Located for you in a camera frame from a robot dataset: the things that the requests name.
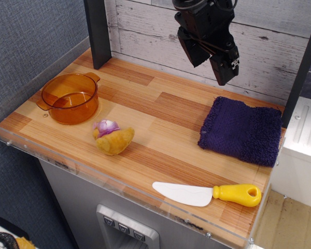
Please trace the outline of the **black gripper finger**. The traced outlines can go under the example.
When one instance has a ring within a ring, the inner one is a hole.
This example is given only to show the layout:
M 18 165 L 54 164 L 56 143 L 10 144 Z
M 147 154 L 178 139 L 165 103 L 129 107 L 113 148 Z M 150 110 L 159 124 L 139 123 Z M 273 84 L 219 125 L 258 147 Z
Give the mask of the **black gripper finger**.
M 213 45 L 213 47 L 215 52 L 210 57 L 210 62 L 218 84 L 224 86 L 238 75 L 238 47 L 230 33 L 225 38 L 220 38 L 219 44 Z
M 210 58 L 210 54 L 203 50 L 184 28 L 179 27 L 177 36 L 193 67 L 201 65 Z

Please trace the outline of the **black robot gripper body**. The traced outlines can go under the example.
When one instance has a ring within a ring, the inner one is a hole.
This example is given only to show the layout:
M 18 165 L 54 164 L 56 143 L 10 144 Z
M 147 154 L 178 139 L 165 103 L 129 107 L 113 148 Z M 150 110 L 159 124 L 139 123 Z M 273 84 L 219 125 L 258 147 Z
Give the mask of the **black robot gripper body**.
M 181 39 L 232 42 L 229 26 L 235 17 L 236 1 L 172 1 Z

